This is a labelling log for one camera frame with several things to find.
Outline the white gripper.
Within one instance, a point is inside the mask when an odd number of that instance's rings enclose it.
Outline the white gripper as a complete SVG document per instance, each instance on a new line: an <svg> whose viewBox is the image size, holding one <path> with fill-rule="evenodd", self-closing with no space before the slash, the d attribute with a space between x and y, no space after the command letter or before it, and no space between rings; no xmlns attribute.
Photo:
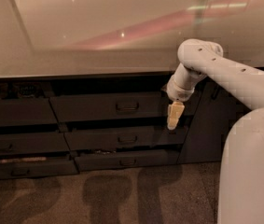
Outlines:
<svg viewBox="0 0 264 224"><path fill-rule="evenodd" d="M174 81L174 77L169 79L166 85L166 93L169 99L173 101L168 105L167 128L169 130L174 130L176 128L178 121L185 110L185 106L182 102L186 102L193 92L193 89L185 90L180 88Z"/></svg>

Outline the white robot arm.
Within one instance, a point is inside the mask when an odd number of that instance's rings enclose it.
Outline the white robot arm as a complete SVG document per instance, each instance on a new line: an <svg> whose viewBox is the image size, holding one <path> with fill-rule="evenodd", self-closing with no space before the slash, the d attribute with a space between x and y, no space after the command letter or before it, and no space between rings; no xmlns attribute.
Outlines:
<svg viewBox="0 0 264 224"><path fill-rule="evenodd" d="M250 109L229 131L220 169L217 224L264 224L264 71L223 56L210 41L188 39L177 51L179 65L166 85L173 130L184 102L206 77Z"/></svg>

